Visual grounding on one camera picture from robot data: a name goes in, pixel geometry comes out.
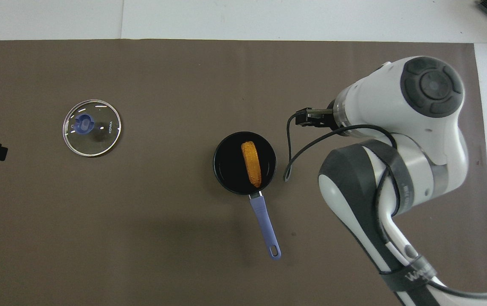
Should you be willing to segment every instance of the brown mat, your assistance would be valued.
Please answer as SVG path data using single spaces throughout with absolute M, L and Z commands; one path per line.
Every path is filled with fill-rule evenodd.
M 317 172 L 332 137 L 290 182 L 284 125 L 325 107 L 387 60 L 427 55 L 460 73 L 464 185 L 396 219 L 454 289 L 487 291 L 487 159 L 473 45 L 463 43 L 0 41 L 0 305 L 397 305 L 324 203 Z M 66 147 L 86 99 L 123 120 L 107 155 Z M 216 145 L 250 130 L 278 171 L 263 194 L 283 252 L 269 259 L 247 196 L 212 171 Z M 293 127 L 296 150 L 326 131 Z

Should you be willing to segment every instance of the robotic arm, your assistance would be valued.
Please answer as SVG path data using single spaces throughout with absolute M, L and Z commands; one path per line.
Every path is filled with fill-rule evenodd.
M 459 75 L 445 62 L 410 57 L 386 62 L 344 89 L 327 110 L 303 110 L 296 123 L 374 139 L 331 151 L 319 171 L 324 200 L 352 232 L 405 306 L 487 306 L 487 293 L 447 288 L 392 217 L 458 188 L 468 172 L 457 123 L 464 101 Z

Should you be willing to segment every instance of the purple handle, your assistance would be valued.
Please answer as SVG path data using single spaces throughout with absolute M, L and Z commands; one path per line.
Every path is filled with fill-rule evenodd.
M 274 260 L 281 258 L 281 250 L 277 242 L 276 233 L 272 227 L 272 222 L 268 216 L 268 210 L 266 209 L 266 202 L 264 196 L 260 195 L 256 198 L 251 198 L 251 207 L 255 212 L 256 218 L 259 220 L 260 230 L 268 249 L 268 254 Z

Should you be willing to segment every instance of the corn cob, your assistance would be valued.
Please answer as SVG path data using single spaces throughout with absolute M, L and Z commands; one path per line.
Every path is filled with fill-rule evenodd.
M 256 151 L 255 143 L 242 143 L 242 153 L 243 159 L 245 159 L 245 168 L 247 168 L 249 182 L 256 188 L 259 188 L 262 183 L 262 175 L 260 173 L 259 154 Z

